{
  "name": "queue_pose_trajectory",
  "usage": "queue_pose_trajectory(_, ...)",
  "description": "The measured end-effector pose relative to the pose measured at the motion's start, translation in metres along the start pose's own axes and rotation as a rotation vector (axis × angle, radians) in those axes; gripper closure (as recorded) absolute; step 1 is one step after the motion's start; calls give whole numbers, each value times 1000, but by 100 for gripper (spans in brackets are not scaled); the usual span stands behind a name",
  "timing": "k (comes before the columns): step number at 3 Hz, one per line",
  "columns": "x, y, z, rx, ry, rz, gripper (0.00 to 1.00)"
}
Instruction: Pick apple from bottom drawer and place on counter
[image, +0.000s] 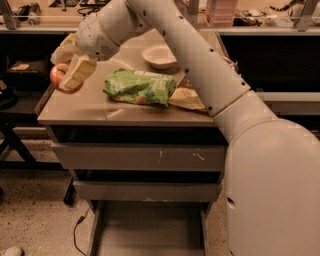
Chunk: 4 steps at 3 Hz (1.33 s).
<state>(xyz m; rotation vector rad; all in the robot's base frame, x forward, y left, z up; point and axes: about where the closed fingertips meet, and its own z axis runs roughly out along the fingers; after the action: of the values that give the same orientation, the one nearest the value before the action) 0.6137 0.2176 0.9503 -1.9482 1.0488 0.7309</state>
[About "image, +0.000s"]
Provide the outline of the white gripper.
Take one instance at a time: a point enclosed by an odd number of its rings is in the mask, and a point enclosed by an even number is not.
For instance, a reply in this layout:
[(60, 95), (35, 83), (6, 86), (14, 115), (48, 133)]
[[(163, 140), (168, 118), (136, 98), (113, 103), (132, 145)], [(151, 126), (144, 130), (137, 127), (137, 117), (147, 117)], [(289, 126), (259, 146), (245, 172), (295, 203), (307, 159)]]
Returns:
[[(87, 55), (79, 55), (79, 48)], [(96, 58), (108, 60), (119, 49), (120, 46), (104, 30), (98, 15), (87, 15), (79, 24), (77, 34), (69, 34), (51, 55), (50, 61), (53, 64), (71, 60), (59, 87), (64, 91), (78, 89), (95, 72)]]

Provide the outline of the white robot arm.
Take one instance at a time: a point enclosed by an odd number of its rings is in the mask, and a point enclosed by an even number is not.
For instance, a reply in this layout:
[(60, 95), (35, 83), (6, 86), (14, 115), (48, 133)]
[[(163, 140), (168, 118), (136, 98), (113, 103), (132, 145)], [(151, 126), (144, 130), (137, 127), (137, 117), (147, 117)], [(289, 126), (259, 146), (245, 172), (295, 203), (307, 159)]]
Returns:
[(91, 64), (156, 29), (229, 147), (230, 256), (320, 256), (320, 142), (277, 117), (184, 18), (174, 0), (111, 0), (87, 16), (51, 61)]

